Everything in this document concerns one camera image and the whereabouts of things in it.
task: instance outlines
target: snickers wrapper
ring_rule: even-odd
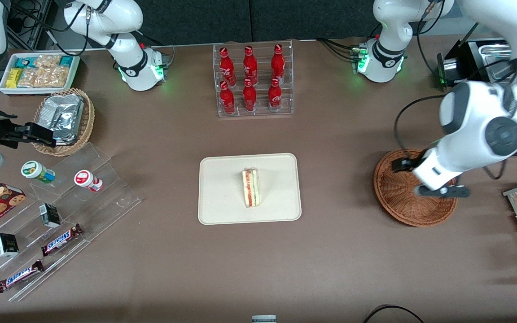
[[[66,245],[69,241],[71,241],[73,238],[77,237],[81,233],[83,233],[83,230],[77,223],[74,227],[69,229],[69,231],[55,238],[55,240],[48,243],[45,247],[41,247],[41,251],[43,251],[43,257],[49,256],[53,252],[59,250],[61,247]]]
[[[41,260],[37,260],[31,266],[14,274],[10,278],[7,278],[5,280],[0,280],[0,292],[5,292],[6,290],[11,288],[13,285],[17,284],[18,282],[25,281],[25,280],[27,280],[27,278],[29,278],[35,274],[38,274],[39,272],[43,272],[43,271],[45,271],[45,268],[43,268],[43,264],[41,263]]]

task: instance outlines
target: acrylic display stand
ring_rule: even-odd
[[[268,110],[268,89],[271,87],[272,70],[271,59],[275,55],[275,45],[283,46],[283,56],[285,57],[285,82],[280,85],[282,90],[282,98],[280,100],[281,109],[279,112],[271,112]],[[257,92],[256,110],[248,112],[244,106],[242,98],[242,90],[245,88],[245,72],[242,61],[245,58],[245,46],[253,47],[254,57],[258,63],[258,83],[254,86]],[[221,56],[219,49],[226,47],[228,56],[234,64],[234,75],[237,78],[235,86],[230,88],[234,94],[234,114],[227,115],[221,104],[221,88],[220,82],[223,80],[221,74]],[[279,116],[284,114],[293,114],[294,101],[294,69],[293,69],[293,42],[292,41],[267,41],[261,43],[248,44],[219,44],[213,45],[213,71],[215,75],[215,91],[217,93],[217,111],[219,117],[253,117],[253,116]]]
[[[19,255],[0,258],[0,280],[16,274],[41,259],[45,272],[36,274],[28,283],[19,283],[2,294],[9,301],[20,301],[63,264],[84,249],[95,237],[110,227],[141,202],[129,185],[121,180],[108,163],[109,157],[88,143],[77,153],[51,167],[56,178],[50,184],[33,180],[33,192],[26,192],[27,200],[10,214],[0,219],[0,233],[15,235]],[[89,170],[103,180],[103,188],[92,192],[76,186],[77,171]],[[46,227],[39,216],[39,205],[50,203],[57,207],[60,227]],[[59,251],[43,257],[41,247],[65,233],[75,224],[84,233],[67,243]]]

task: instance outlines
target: brown table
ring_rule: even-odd
[[[433,58],[457,36],[423,39]],[[462,176],[472,196],[441,225],[402,225],[377,204],[371,178],[396,149],[400,108],[441,93],[415,42],[386,84],[353,75],[320,43],[294,45],[295,114],[251,120],[217,117],[212,46],[178,48],[168,82],[148,92],[121,82],[106,51],[86,53],[74,86],[95,104],[92,142],[145,201],[23,301],[0,296],[0,321],[236,323],[272,313],[281,323],[361,322],[384,303],[427,322],[517,321],[517,223],[501,196],[517,186],[517,157],[497,182],[482,170]],[[40,101],[1,96],[0,109],[27,122]],[[400,122],[409,147],[442,134],[436,100]],[[0,152],[0,182],[19,187],[29,184],[25,161],[59,161],[28,144]],[[261,153],[296,155],[302,217],[201,225],[201,159]],[[379,316],[414,322],[396,310]]]

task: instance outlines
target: red bottle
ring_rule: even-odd
[[[234,76],[234,64],[230,57],[228,57],[228,50],[225,47],[219,49],[219,55],[221,55],[221,73],[223,79],[226,80],[229,87],[233,87],[237,84],[237,78]]]
[[[221,81],[221,104],[223,106],[224,113],[234,114],[234,95],[228,88],[226,81]]]
[[[256,109],[257,92],[250,78],[245,79],[245,89],[242,90],[242,97],[245,99],[245,109],[248,112],[253,112]]]
[[[256,85],[259,82],[259,66],[251,46],[245,46],[245,59],[242,61],[242,65],[245,68],[245,77],[250,78],[253,85]]]
[[[279,79],[272,78],[271,88],[268,89],[268,109],[271,112],[280,111],[280,99],[283,95],[283,91],[279,86]]]
[[[285,57],[283,56],[283,45],[275,45],[275,55],[271,61],[272,77],[279,79],[279,84],[285,82]]]

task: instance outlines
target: brown wicker basket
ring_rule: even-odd
[[[420,153],[412,148],[407,151],[412,158]],[[414,194],[414,187],[421,184],[418,178],[411,172],[392,172],[392,162],[405,156],[400,149],[392,151],[376,166],[374,190],[380,204],[398,221],[414,227],[431,227],[442,223],[454,212],[458,200]]]
[[[55,148],[47,147],[41,144],[33,144],[39,153],[45,153],[46,155],[53,155],[57,157],[69,156],[80,150],[91,137],[93,122],[95,121],[95,108],[93,107],[93,102],[89,100],[89,97],[85,94],[85,92],[77,88],[70,88],[69,90],[53,93],[51,96],[66,96],[67,94],[78,94],[85,100],[85,107],[83,109],[83,115],[81,116],[81,123],[79,126],[78,139],[73,145],[57,146]],[[39,113],[41,113],[41,108],[43,107],[44,102],[45,100],[41,102],[39,109],[37,109],[37,112],[35,112],[35,118],[33,119],[33,122],[37,122],[39,119]]]

